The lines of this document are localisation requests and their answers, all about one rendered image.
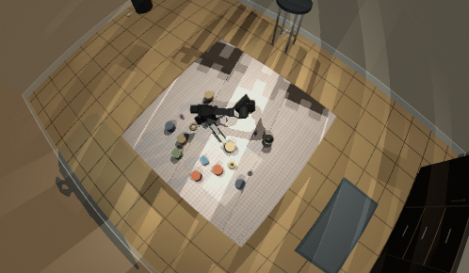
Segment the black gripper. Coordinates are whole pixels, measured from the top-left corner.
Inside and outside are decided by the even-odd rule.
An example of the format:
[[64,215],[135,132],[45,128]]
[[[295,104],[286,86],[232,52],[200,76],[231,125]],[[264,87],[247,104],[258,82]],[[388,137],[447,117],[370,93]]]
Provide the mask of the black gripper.
[[[216,105],[213,106],[213,107],[214,107],[214,108],[218,108]],[[197,117],[195,117],[195,121],[196,121],[197,125],[200,125],[200,124],[202,124],[203,122],[205,122],[206,120],[205,120],[204,118],[202,118],[202,117],[197,116]]]

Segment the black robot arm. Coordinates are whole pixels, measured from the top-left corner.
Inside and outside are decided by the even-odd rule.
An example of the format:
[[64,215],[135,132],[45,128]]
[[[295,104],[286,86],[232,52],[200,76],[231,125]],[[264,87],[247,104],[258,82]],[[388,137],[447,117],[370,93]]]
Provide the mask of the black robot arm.
[[[235,116],[235,109],[239,107],[239,117]],[[237,104],[233,108],[214,108],[210,104],[191,104],[190,113],[198,113],[198,116],[204,118],[209,125],[217,121],[216,116],[222,115],[228,117],[236,117],[238,119],[246,119],[249,112],[255,111],[255,100],[245,100],[242,104]]]

